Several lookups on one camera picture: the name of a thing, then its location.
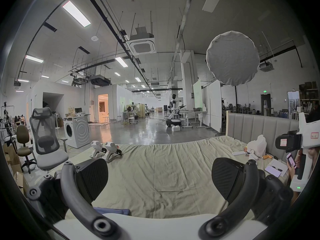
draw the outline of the beige bedsheet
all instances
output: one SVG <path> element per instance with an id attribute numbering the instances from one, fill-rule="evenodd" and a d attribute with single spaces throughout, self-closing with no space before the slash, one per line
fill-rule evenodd
<path id="1" fill-rule="evenodd" d="M 108 164 L 108 183 L 92 204 L 130 209 L 132 216 L 145 218 L 218 214 L 225 200 L 211 179 L 214 159 L 248 161 L 245 155 L 231 154 L 243 150 L 246 144 L 228 136 L 178 144 L 119 146 L 123 157 Z M 88 160 L 91 152 L 92 148 L 70 161 L 77 164 Z M 264 169 L 270 161 L 259 159 L 258 168 Z M 285 184 L 288 175 L 287 171 L 280 177 Z"/>

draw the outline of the sticker label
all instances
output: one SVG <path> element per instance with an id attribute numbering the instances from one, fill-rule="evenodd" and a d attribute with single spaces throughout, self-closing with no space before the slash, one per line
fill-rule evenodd
<path id="1" fill-rule="evenodd" d="M 280 146 L 281 147 L 286 147 L 287 146 L 287 139 L 286 138 L 282 138 L 280 140 Z"/>
<path id="2" fill-rule="evenodd" d="M 311 138 L 312 138 L 312 139 L 317 139 L 317 138 L 319 138 L 319 133 L 318 133 L 318 132 L 312 132 L 312 133 L 311 133 Z"/>

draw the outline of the smartphone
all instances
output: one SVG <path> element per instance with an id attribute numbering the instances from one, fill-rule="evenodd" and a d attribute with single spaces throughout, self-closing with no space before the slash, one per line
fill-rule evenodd
<path id="1" fill-rule="evenodd" d="M 294 166 L 294 169 L 297 168 L 296 163 L 294 162 L 294 158 L 292 157 L 291 153 L 287 155 L 287 161 L 290 165 Z"/>
<path id="2" fill-rule="evenodd" d="M 281 174 L 281 172 L 279 171 L 279 170 L 277 170 L 277 169 L 275 169 L 275 168 L 273 168 L 273 167 L 271 167 L 271 166 L 267 166 L 266 167 L 266 169 L 265 169 L 265 171 L 266 172 L 268 172 L 268 173 L 270 173 L 270 174 L 272 174 L 272 175 L 274 175 L 275 177 L 279 177 L 280 176 L 280 174 Z"/>

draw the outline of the concrete floor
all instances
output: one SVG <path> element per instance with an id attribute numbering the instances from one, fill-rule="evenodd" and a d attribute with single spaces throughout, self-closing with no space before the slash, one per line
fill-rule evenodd
<path id="1" fill-rule="evenodd" d="M 150 118 L 139 119 L 135 125 L 122 124 L 121 122 L 103 126 L 89 125 L 90 140 L 100 141 L 101 143 L 114 142 L 116 144 L 151 145 L 198 141 L 215 137 L 217 133 L 213 129 L 196 128 L 198 124 L 191 124 L 193 128 L 181 128 L 181 131 L 172 132 L 171 128 L 168 128 L 166 123 L 162 121 L 163 119 L 162 114 L 155 114 L 151 115 Z M 58 139 L 65 137 L 63 127 L 56 129 L 56 136 Z M 63 142 L 59 142 L 60 149 L 63 149 Z M 67 153 L 69 158 L 72 158 L 90 147 L 91 144 L 78 149 L 67 146 Z M 24 171 L 29 185 L 33 185 L 37 178 L 46 174 L 45 171 L 40 170 L 37 166 L 31 170 L 31 174 L 28 174 L 26 170 Z"/>

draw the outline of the upholstered headboard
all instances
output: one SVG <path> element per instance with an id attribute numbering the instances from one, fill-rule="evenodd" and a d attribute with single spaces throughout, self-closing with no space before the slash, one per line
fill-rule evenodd
<path id="1" fill-rule="evenodd" d="M 256 140 L 259 135 L 263 134 L 266 138 L 266 152 L 277 156 L 284 162 L 286 161 L 287 153 L 285 150 L 276 148 L 275 140 L 279 135 L 294 130 L 299 130 L 298 120 L 252 114 L 227 113 L 227 136 L 248 143 Z M 291 154 L 295 157 L 297 151 L 291 152 Z"/>

